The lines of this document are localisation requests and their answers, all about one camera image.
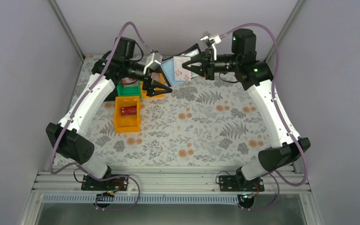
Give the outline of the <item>near orange storage bin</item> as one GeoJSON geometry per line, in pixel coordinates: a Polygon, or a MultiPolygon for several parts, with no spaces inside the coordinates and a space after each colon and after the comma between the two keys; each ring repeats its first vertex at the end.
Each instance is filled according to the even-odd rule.
{"type": "Polygon", "coordinates": [[[141,101],[136,96],[116,97],[114,108],[114,129],[116,133],[135,133],[141,130],[141,101]],[[121,117],[120,108],[124,106],[136,105],[137,115],[121,117]]]}

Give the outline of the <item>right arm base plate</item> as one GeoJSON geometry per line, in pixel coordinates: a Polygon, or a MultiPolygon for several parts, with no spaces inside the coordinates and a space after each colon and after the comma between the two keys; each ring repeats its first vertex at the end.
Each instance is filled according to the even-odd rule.
{"type": "Polygon", "coordinates": [[[261,177],[245,180],[235,175],[219,175],[218,183],[221,192],[262,192],[265,190],[261,177]]]}

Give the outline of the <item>aluminium rail frame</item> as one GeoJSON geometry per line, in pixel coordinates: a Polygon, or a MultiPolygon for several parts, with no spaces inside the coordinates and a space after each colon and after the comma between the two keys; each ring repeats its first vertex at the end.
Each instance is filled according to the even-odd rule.
{"type": "MultiPolygon", "coordinates": [[[[114,174],[125,174],[136,181],[129,182],[127,193],[137,193],[140,186],[143,194],[220,194],[215,182],[219,172],[233,174],[236,166],[112,166],[114,174]]],[[[33,192],[67,192],[81,191],[81,184],[74,180],[82,178],[81,171],[65,169],[57,175],[49,172],[38,172],[33,192]]]]}

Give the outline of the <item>floral table mat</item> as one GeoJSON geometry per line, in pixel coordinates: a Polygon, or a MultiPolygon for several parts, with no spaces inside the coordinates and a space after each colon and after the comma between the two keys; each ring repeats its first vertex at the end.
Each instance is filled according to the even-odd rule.
{"type": "Polygon", "coordinates": [[[117,133],[114,102],[100,105],[84,131],[110,165],[241,166],[278,140],[263,110],[232,73],[198,77],[159,97],[137,94],[140,130],[117,133]]]}

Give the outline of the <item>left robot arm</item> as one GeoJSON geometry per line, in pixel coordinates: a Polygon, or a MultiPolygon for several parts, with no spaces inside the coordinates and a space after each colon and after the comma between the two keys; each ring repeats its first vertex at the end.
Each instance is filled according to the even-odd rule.
{"type": "Polygon", "coordinates": [[[94,115],[106,98],[115,90],[122,79],[131,78],[143,82],[147,96],[170,93],[172,89],[151,78],[152,72],[162,64],[162,55],[152,51],[144,65],[133,60],[133,52],[138,43],[130,38],[116,38],[114,47],[99,59],[89,80],[67,114],[57,124],[46,127],[52,145],[49,172],[58,174],[66,168],[53,169],[55,156],[60,154],[72,160],[88,176],[98,181],[109,180],[110,167],[94,155],[94,144],[85,138],[94,115]]]}

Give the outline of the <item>green storage bin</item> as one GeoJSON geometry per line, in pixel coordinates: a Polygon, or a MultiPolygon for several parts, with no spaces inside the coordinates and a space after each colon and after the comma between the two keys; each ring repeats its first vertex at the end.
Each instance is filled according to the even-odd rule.
{"type": "Polygon", "coordinates": [[[142,97],[141,93],[141,84],[140,81],[135,80],[130,83],[120,82],[117,86],[117,94],[120,97],[136,96],[138,98],[142,97]]]}

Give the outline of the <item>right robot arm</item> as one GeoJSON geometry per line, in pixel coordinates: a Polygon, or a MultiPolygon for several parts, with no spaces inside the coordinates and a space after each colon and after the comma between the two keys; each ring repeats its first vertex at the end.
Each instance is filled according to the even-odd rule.
{"type": "Polygon", "coordinates": [[[256,159],[236,170],[235,180],[243,186],[299,158],[306,164],[305,152],[311,143],[291,124],[276,90],[275,74],[265,61],[257,60],[255,33],[245,28],[231,33],[231,54],[217,55],[216,44],[221,41],[221,36],[203,37],[201,40],[207,44],[205,51],[184,62],[182,67],[207,80],[214,80],[215,73],[233,72],[256,104],[271,147],[259,151],[256,159]]]}

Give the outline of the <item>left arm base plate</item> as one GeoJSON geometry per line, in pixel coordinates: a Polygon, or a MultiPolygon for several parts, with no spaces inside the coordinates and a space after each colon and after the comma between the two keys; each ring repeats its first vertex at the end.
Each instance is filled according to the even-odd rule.
{"type": "Polygon", "coordinates": [[[128,178],[119,177],[108,181],[98,181],[90,176],[84,176],[82,191],[126,191],[128,187],[128,178]]]}

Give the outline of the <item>red VIP card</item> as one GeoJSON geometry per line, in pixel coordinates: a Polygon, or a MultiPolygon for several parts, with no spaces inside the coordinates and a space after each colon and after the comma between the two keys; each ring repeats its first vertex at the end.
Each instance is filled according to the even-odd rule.
{"type": "Polygon", "coordinates": [[[136,116],[137,115],[137,106],[130,105],[130,106],[121,107],[120,115],[121,115],[121,117],[136,116]]]}

